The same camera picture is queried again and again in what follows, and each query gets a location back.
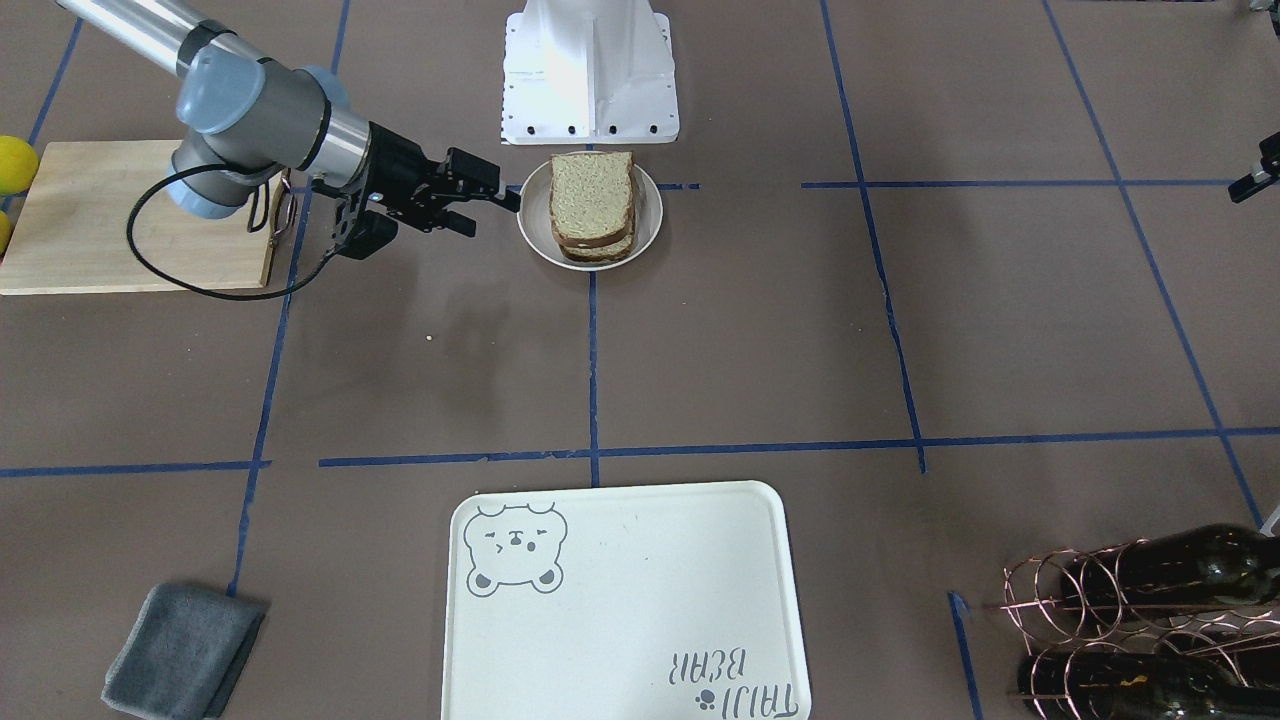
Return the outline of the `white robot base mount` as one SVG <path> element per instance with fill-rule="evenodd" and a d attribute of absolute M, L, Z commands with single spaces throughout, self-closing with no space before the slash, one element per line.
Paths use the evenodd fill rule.
<path fill-rule="evenodd" d="M 527 1 L 503 38 L 503 143 L 678 138 L 672 28 L 649 1 Z"/>

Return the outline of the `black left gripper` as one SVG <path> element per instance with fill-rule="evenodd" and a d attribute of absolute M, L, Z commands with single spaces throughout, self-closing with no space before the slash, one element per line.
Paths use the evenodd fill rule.
<path fill-rule="evenodd" d="M 1279 132 L 1258 142 L 1258 159 L 1240 178 L 1228 186 L 1228 196 L 1234 204 L 1252 199 L 1279 181 Z"/>

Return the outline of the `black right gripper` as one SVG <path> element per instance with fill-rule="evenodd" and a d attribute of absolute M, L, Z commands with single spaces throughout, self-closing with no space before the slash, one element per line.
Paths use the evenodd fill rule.
<path fill-rule="evenodd" d="M 518 191 L 502 179 L 497 164 L 458 147 L 449 147 L 444 161 L 433 160 L 416 142 L 378 123 L 371 123 L 369 131 L 367 156 L 355 183 L 353 205 L 358 214 L 367 211 L 378 193 L 381 197 L 378 205 L 402 224 L 474 238 L 477 223 L 435 199 L 438 190 L 452 202 L 493 202 L 512 213 L 521 209 Z"/>

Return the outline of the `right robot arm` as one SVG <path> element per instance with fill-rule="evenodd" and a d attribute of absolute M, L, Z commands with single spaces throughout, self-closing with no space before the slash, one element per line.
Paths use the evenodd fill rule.
<path fill-rule="evenodd" d="M 306 174 L 338 201 L 342 224 L 369 204 L 372 219 L 428 232 L 474 236 L 456 202 L 517 211 L 521 199 L 499 168 L 460 149 L 440 161 L 349 105 L 342 82 L 316 67 L 292 69 L 186 1 L 64 1 L 180 82 L 175 114 L 187 136 L 173 152 L 177 201 L 206 218 L 229 217 L 255 181 L 282 170 Z"/>

